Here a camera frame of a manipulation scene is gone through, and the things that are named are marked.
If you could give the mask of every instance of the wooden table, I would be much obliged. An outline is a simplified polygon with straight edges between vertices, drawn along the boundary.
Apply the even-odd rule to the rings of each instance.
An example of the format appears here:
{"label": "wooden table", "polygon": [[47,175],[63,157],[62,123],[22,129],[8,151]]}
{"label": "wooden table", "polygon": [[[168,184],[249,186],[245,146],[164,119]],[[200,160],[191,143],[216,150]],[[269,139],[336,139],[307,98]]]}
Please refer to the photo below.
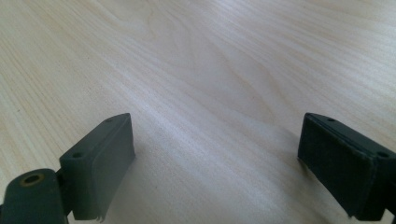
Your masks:
{"label": "wooden table", "polygon": [[297,162],[303,116],[396,150],[395,95],[396,1],[2,1],[0,199],[128,112],[105,223],[356,223]]}

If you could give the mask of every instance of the round hole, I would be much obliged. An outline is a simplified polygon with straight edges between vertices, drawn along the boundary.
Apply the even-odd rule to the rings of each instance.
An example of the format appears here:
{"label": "round hole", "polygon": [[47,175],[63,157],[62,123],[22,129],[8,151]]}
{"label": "round hole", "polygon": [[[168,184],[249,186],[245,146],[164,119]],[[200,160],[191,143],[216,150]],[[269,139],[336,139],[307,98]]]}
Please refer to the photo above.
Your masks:
{"label": "round hole", "polygon": [[80,157],[82,157],[82,153],[81,152],[76,152],[76,153],[73,153],[73,156],[72,156],[73,158],[80,158]]}
{"label": "round hole", "polygon": [[383,157],[383,158],[389,157],[389,155],[388,155],[387,153],[385,153],[385,152],[377,152],[376,154],[377,154],[378,156],[380,156],[380,157]]}
{"label": "round hole", "polygon": [[21,185],[23,187],[30,187],[30,186],[33,186],[33,185],[41,182],[43,179],[44,179],[43,174],[28,175],[21,181]]}

